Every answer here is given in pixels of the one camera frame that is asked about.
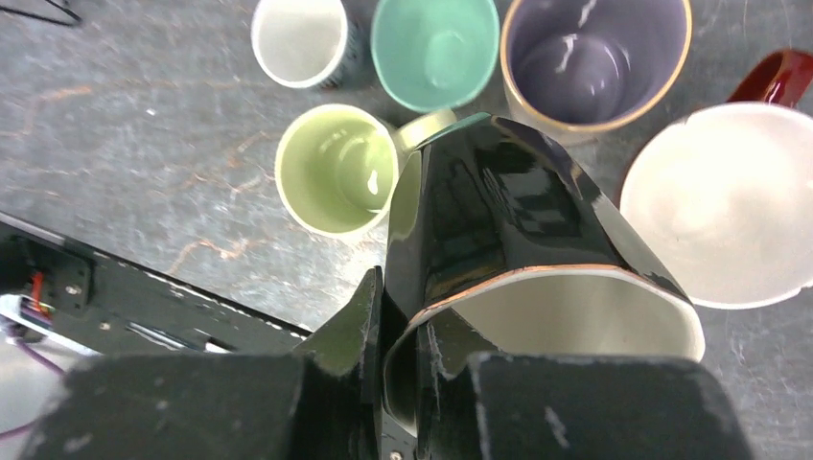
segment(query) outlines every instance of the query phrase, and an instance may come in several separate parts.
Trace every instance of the ceramic cup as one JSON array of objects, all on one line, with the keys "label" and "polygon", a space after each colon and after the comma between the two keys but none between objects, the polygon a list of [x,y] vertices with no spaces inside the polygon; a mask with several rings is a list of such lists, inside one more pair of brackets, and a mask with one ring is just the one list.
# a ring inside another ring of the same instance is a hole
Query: ceramic cup
[{"label": "ceramic cup", "polygon": [[621,213],[695,303],[762,307],[811,285],[813,118],[789,108],[811,80],[813,55],[773,53],[630,168]]},{"label": "ceramic cup", "polygon": [[499,45],[515,120],[573,145],[652,108],[684,65],[688,0],[514,0]]},{"label": "ceramic cup", "polygon": [[254,56],[289,88],[339,86],[362,67],[365,46],[341,0],[260,0],[251,20]]},{"label": "ceramic cup", "polygon": [[450,110],[401,129],[360,108],[321,105],[293,121],[280,139],[274,172],[290,214],[328,237],[354,237],[386,216],[404,155],[456,121]]},{"label": "ceramic cup", "polygon": [[484,349],[700,360],[706,346],[688,298],[584,171],[533,128],[489,115],[407,160],[383,299],[405,323],[385,358],[385,407],[412,432],[414,336],[434,320],[438,334],[457,330],[438,338],[454,346],[445,372]]},{"label": "ceramic cup", "polygon": [[399,104],[430,112],[473,100],[497,62],[493,0],[382,0],[373,17],[373,62]]}]

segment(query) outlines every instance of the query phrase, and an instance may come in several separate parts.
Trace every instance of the table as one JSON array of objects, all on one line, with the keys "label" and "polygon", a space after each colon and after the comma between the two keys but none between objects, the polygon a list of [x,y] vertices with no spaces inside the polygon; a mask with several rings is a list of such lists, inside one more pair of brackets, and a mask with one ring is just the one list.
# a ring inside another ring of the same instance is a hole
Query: table
[{"label": "table", "polygon": [[[255,0],[74,3],[85,18],[80,29],[0,15],[0,209],[317,328],[367,267],[383,263],[386,232],[341,242],[296,225],[276,193],[276,143],[293,118],[327,102],[396,125],[415,114],[390,100],[372,72],[329,92],[275,84],[248,41]],[[368,25],[375,0],[348,4]],[[498,5],[504,13],[508,1]],[[692,7],[688,61],[664,100],[571,150],[609,196],[670,121],[724,101],[772,50],[813,49],[809,0]],[[499,70],[459,113],[480,110],[506,113]],[[800,110],[813,113],[813,96]],[[728,389],[757,453],[813,458],[813,292],[762,310],[699,313],[704,363]]]}]

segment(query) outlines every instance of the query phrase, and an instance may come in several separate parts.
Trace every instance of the green mug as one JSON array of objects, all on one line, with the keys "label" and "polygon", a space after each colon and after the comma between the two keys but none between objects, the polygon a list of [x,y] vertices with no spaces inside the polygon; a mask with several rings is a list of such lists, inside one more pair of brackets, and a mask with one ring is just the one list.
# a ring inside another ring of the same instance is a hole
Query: green mug
[{"label": "green mug", "polygon": [[389,211],[408,154],[456,121],[445,109],[396,129],[351,105],[313,108],[290,124],[277,148],[274,173],[283,204],[317,234],[362,235]]},{"label": "green mug", "polygon": [[370,42],[382,86],[399,104],[460,107],[491,79],[499,16],[493,0],[381,0]]}]

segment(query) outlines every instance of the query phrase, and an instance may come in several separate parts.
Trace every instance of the red handle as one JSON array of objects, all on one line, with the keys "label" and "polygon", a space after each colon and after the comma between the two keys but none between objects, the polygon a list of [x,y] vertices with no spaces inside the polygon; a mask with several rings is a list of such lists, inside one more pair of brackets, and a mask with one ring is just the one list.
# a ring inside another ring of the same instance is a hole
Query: red handle
[{"label": "red handle", "polygon": [[813,81],[813,55],[799,50],[780,50],[756,65],[729,98],[744,101],[796,106]]}]

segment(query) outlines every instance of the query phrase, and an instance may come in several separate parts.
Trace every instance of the marble tabletop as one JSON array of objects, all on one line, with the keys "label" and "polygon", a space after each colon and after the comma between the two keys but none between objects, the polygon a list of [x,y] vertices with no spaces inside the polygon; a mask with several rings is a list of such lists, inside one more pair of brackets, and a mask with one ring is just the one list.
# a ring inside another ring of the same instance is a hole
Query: marble tabletop
[{"label": "marble tabletop", "polygon": [[[317,328],[364,270],[383,263],[385,228],[342,242],[296,225],[274,184],[277,141],[298,114],[327,102],[396,125],[415,114],[371,71],[329,92],[275,84],[248,40],[256,0],[72,3],[85,19],[78,29],[0,14],[0,210]],[[498,0],[502,12],[507,4]],[[375,0],[348,5],[369,24]],[[663,101],[571,150],[610,196],[670,121],[723,102],[769,52],[813,49],[810,0],[692,0],[692,8],[688,61]],[[505,114],[499,78],[498,70],[459,114]],[[813,96],[799,109],[813,113]],[[704,363],[755,451],[813,458],[813,292],[761,310],[699,311]]]}]

